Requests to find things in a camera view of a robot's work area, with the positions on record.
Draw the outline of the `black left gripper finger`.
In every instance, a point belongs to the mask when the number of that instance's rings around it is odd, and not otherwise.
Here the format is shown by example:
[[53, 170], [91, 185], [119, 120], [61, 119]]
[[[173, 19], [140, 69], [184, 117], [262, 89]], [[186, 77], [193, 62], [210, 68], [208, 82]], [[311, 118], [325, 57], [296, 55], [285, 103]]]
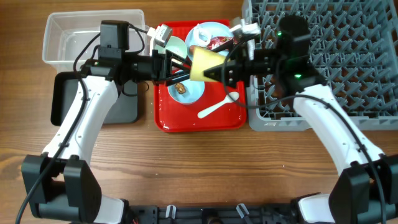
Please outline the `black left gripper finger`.
[[181, 57], [170, 50], [166, 50], [166, 58], [166, 61], [170, 64], [171, 67], [175, 67], [180, 70], [191, 69], [192, 62], [189, 59]]
[[166, 79], [165, 85], [166, 86], [174, 85], [182, 81], [188, 80], [189, 78], [190, 78], [189, 73], [178, 73], [176, 76]]

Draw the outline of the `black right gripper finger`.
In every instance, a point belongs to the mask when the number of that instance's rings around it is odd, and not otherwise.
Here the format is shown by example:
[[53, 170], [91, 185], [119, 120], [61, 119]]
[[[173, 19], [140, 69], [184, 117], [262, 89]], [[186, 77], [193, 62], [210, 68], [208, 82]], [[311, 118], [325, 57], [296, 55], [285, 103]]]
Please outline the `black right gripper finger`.
[[242, 41], [235, 41], [234, 39], [230, 39], [226, 42], [223, 42], [218, 47], [211, 49], [212, 52], [221, 52], [227, 50], [228, 52], [232, 51], [239, 44], [242, 44]]
[[227, 83], [227, 75], [223, 72], [224, 66], [222, 64], [215, 65], [210, 68], [206, 68], [203, 71], [203, 76], [206, 82], [219, 82]]

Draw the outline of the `green bowl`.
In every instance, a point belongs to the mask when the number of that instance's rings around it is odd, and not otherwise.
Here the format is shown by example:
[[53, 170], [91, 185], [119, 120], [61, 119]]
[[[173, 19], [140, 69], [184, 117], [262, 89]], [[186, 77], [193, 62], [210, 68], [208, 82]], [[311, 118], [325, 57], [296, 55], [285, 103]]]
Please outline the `green bowl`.
[[165, 47], [156, 45], [155, 49], [161, 54], [164, 54], [166, 50], [169, 50], [183, 58], [186, 58], [188, 55], [188, 49], [185, 42], [176, 36], [171, 36]]

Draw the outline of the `yellow cup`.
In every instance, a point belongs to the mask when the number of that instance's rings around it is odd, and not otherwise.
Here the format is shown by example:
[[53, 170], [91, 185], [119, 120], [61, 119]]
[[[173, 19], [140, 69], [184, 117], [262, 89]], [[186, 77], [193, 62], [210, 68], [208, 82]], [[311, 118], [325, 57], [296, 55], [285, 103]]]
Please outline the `yellow cup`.
[[201, 47], [195, 47], [193, 51], [190, 79], [193, 81], [216, 82], [216, 80], [204, 76], [204, 71], [221, 65], [225, 56]]

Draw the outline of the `light blue bowl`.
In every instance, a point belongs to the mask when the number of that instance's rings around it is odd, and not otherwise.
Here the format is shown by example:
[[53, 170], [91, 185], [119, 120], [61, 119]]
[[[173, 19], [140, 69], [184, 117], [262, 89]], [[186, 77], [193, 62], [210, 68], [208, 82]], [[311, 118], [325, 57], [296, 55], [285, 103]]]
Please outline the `light blue bowl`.
[[198, 101], [205, 92], [205, 82], [203, 81], [194, 81], [191, 79], [185, 80], [181, 82], [185, 85], [186, 93], [180, 95], [177, 93], [175, 89], [175, 85], [170, 85], [167, 87], [168, 93], [171, 98], [177, 103], [183, 105], [190, 105]]

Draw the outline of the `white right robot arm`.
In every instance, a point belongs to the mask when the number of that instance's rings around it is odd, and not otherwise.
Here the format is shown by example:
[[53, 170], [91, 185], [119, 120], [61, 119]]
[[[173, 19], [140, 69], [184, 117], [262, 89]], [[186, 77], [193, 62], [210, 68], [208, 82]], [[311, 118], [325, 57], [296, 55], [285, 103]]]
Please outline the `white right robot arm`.
[[329, 194], [304, 196], [297, 213], [306, 223], [385, 223], [397, 217], [397, 156], [387, 156], [352, 122], [331, 88], [308, 61], [311, 34], [300, 16], [285, 16], [273, 49], [254, 50], [258, 24], [233, 22], [236, 38], [223, 62], [206, 69], [206, 77], [225, 87], [271, 74], [284, 100], [304, 118], [330, 154], [338, 180]]

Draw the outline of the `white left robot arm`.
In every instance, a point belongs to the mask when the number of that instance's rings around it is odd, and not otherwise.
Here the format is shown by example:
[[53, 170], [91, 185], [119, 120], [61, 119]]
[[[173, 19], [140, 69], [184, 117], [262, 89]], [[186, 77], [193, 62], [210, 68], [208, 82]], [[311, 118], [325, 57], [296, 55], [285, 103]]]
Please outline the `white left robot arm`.
[[75, 98], [53, 139], [38, 156], [22, 166], [27, 195], [20, 207], [34, 217], [72, 223], [133, 223], [129, 202], [103, 195], [90, 169], [99, 131], [128, 81], [173, 85], [187, 79], [191, 63], [166, 50], [143, 55], [130, 51], [126, 21], [103, 20], [93, 55], [74, 64], [78, 82]]

